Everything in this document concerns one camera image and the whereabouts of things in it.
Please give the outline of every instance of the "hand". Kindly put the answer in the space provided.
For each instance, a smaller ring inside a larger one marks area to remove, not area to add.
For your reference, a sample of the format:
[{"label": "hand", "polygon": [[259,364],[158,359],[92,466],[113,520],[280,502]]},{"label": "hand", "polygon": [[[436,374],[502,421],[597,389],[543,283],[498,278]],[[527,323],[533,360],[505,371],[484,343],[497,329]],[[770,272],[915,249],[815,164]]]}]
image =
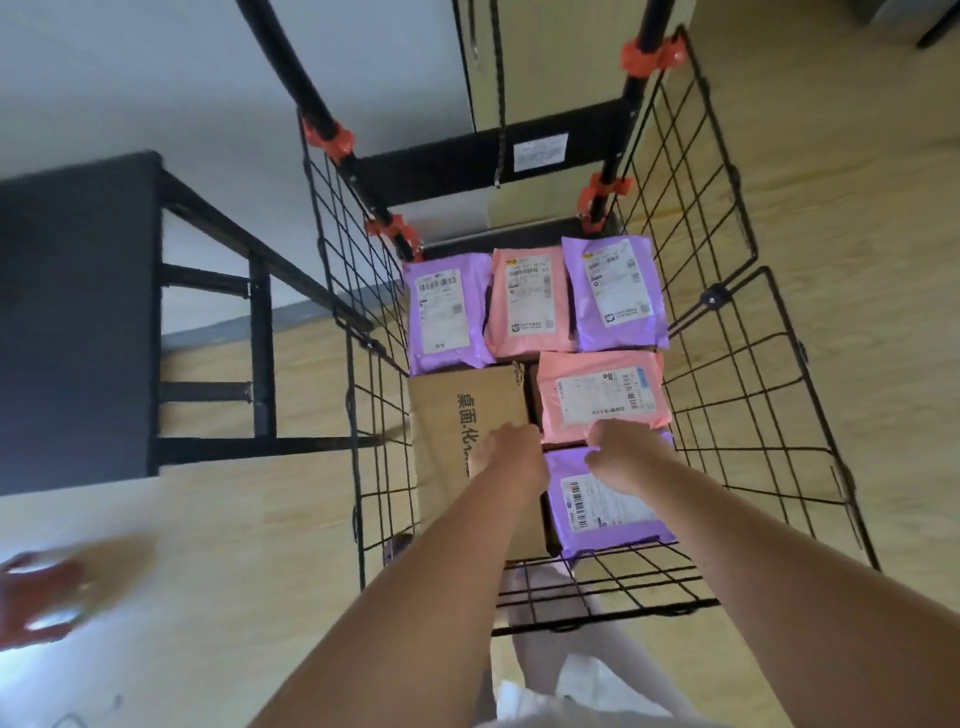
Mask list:
[{"label": "hand", "polygon": [[604,485],[635,496],[642,478],[662,463],[676,462],[676,452],[660,433],[641,423],[598,420],[587,444],[600,448],[587,453],[587,467]]},{"label": "hand", "polygon": [[503,425],[485,437],[469,456],[470,475],[490,469],[539,495],[550,483],[536,425]]}]

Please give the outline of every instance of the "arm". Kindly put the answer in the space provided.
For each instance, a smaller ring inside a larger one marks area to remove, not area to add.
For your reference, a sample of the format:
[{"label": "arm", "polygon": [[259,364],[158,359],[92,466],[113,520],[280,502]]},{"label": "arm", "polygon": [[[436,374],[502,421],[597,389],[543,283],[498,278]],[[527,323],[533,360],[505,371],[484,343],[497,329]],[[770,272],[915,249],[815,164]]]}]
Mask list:
[{"label": "arm", "polygon": [[479,454],[486,468],[357,597],[252,728],[468,725],[507,547],[549,480],[533,425],[498,429]]},{"label": "arm", "polygon": [[776,521],[680,463],[644,425],[606,420],[593,473],[685,546],[798,726],[960,723],[960,617]]}]

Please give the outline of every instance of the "person's left arm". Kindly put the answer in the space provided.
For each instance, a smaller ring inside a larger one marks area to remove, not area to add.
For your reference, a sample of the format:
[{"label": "person's left arm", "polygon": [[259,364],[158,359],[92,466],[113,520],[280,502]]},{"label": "person's left arm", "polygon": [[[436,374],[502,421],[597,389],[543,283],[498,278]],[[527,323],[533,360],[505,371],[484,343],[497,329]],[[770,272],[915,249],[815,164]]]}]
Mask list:
[{"label": "person's left arm", "polygon": [[450,508],[357,597],[252,728],[467,726],[507,547],[549,475],[533,425],[484,441]]}]

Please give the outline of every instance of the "white wall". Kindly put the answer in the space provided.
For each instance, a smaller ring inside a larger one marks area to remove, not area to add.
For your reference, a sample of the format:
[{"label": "white wall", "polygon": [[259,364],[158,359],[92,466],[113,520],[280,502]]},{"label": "white wall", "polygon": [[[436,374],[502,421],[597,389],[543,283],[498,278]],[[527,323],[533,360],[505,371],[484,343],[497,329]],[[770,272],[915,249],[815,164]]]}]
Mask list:
[{"label": "white wall", "polygon": [[[472,131],[449,0],[274,7],[359,155]],[[0,69],[0,178],[156,149],[213,205],[324,280],[293,104],[230,0],[6,0]],[[403,212],[434,237],[486,220],[478,195],[423,210]],[[168,261],[246,273],[225,248],[171,215],[164,222]],[[277,285],[274,299],[300,296]],[[164,331],[247,312],[233,297],[172,289]]]}]

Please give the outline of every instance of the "person's left hand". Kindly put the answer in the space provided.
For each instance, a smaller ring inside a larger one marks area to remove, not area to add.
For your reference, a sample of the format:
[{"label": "person's left hand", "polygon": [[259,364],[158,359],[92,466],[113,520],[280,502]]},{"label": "person's left hand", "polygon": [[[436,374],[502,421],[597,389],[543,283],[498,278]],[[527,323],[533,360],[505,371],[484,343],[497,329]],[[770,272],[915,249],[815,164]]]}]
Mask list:
[{"label": "person's left hand", "polygon": [[537,495],[550,483],[536,425],[503,425],[485,437],[469,456],[470,474],[496,469],[503,477],[529,487]]}]

